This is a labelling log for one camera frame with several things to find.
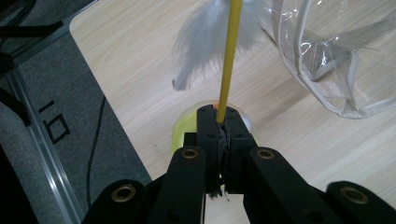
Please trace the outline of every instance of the black mount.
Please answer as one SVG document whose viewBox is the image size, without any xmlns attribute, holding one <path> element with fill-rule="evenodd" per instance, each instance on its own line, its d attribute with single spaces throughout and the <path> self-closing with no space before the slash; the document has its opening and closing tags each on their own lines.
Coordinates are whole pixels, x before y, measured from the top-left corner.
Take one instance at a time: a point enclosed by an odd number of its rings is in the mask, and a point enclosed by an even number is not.
<svg viewBox="0 0 396 224">
<path fill-rule="evenodd" d="M 354 183 L 309 186 L 274 149 L 257 147 L 239 113 L 197 110 L 197 133 L 186 133 L 165 175 L 148 185 L 120 180 L 99 195 L 83 223 L 203 223 L 206 194 L 244 194 L 250 223 L 396 223 L 396 211 Z"/>
</svg>

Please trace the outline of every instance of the yellow stick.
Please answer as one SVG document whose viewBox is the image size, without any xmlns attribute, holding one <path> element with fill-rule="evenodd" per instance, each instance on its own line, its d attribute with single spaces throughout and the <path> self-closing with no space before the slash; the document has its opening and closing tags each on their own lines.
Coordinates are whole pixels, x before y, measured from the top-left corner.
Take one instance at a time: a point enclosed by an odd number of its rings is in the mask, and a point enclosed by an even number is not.
<svg viewBox="0 0 396 224">
<path fill-rule="evenodd" d="M 227 42 L 225 46 L 223 73 L 219 98 L 219 110 L 216 122 L 224 122 L 230 92 L 231 75 L 233 73 L 233 59 L 235 56 L 236 41 L 238 38 L 239 18 L 241 16 L 242 0 L 230 0 L 230 16 L 228 19 Z"/>
</svg>

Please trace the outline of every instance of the feather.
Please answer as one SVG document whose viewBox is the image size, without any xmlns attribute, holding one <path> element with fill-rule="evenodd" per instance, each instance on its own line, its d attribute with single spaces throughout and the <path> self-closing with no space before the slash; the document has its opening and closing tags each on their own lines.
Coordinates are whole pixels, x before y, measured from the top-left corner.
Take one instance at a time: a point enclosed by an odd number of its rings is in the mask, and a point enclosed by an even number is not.
<svg viewBox="0 0 396 224">
<path fill-rule="evenodd" d="M 174 88 L 184 91 L 195 76 L 208 68 L 222 67 L 231 0 L 210 0 L 202 4 L 182 25 L 177 34 L 174 53 L 179 68 Z M 252 50 L 263 34 L 263 1 L 244 0 L 239 24 L 236 57 Z"/>
</svg>

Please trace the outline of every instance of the light wood surface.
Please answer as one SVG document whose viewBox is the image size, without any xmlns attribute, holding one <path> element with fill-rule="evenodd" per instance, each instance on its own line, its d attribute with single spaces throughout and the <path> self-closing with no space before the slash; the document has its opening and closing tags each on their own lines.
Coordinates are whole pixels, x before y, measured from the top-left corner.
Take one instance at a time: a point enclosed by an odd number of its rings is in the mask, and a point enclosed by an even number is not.
<svg viewBox="0 0 396 224">
<path fill-rule="evenodd" d="M 200 1 L 99 1 L 72 21 L 72 36 L 153 179 L 172 157 L 172 128 L 189 106 L 219 98 L 220 77 L 206 74 L 174 91 L 175 36 Z M 396 207 L 396 113 L 341 119 L 290 75 L 276 46 L 235 64 L 229 102 L 251 119 L 259 145 L 280 151 L 312 186 L 347 180 Z M 206 223 L 248 223 L 242 197 L 208 200 Z"/>
</svg>

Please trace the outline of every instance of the transparent plastic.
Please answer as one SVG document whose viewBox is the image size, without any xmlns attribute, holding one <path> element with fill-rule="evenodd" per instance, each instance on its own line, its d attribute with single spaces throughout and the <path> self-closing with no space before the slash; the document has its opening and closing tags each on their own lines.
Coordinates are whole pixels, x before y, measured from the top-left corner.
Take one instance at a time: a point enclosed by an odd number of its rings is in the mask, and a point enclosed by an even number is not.
<svg viewBox="0 0 396 224">
<path fill-rule="evenodd" d="M 396 105 L 394 0 L 264 2 L 284 64 L 327 109 L 363 119 Z"/>
</svg>

